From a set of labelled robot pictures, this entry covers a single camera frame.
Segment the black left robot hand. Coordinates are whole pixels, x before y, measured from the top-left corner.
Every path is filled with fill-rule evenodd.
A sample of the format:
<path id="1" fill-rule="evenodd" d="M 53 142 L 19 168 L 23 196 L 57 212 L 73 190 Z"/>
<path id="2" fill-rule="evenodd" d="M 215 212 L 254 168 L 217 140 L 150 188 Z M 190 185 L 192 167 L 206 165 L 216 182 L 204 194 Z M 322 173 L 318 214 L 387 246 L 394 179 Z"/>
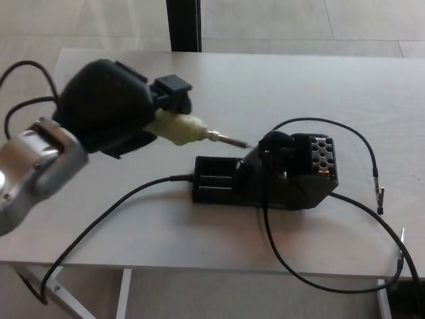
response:
<path id="1" fill-rule="evenodd" d="M 84 66 L 58 97 L 52 119 L 84 150 L 113 158 L 136 151 L 157 136 L 144 128 L 158 110 L 190 114 L 192 85 L 175 74 L 152 84 L 132 68 L 107 59 Z"/>

